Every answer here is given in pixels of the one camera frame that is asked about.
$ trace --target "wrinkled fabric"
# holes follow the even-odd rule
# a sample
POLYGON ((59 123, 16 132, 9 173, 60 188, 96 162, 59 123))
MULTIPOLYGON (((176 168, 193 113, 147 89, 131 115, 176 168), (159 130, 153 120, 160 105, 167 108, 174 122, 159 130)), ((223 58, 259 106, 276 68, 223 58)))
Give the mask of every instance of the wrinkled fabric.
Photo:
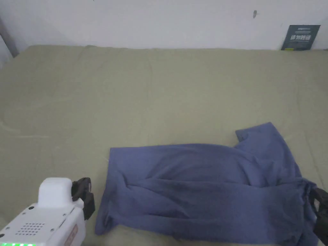
POLYGON ((312 246, 315 215, 271 123, 238 130, 234 147, 111 148, 95 232, 125 226, 189 240, 312 246))

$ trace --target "mattress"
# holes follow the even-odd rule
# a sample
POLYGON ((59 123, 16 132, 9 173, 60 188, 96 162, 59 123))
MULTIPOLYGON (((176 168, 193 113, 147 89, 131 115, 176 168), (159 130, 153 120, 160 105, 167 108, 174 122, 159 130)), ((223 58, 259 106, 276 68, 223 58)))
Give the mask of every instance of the mattress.
MULTIPOLYGON (((53 176, 90 177, 98 207, 111 147, 234 146, 235 130, 269 121, 328 188, 327 67, 326 51, 30 47, 0 70, 0 217, 53 176)), ((95 218, 85 245, 204 245, 124 226, 96 236, 95 218)))

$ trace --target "red label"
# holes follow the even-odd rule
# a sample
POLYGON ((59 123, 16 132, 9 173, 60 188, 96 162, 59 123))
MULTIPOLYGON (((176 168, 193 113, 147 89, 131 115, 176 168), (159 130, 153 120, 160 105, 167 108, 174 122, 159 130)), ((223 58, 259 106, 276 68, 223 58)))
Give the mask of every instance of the red label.
POLYGON ((73 230, 71 231, 70 235, 68 236, 68 238, 66 239, 66 242, 64 243, 64 246, 70 246, 77 234, 78 228, 77 225, 75 225, 73 227, 73 230))

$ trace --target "t-shirt sleeve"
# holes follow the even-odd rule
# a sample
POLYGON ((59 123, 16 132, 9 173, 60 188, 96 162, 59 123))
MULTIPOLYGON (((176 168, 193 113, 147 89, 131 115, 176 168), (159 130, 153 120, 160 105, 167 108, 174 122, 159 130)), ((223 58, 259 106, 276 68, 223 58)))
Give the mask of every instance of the t-shirt sleeve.
POLYGON ((261 160, 276 162, 283 167, 283 176, 301 177, 285 140, 271 122, 237 130, 236 135, 239 140, 236 149, 253 154, 261 160))

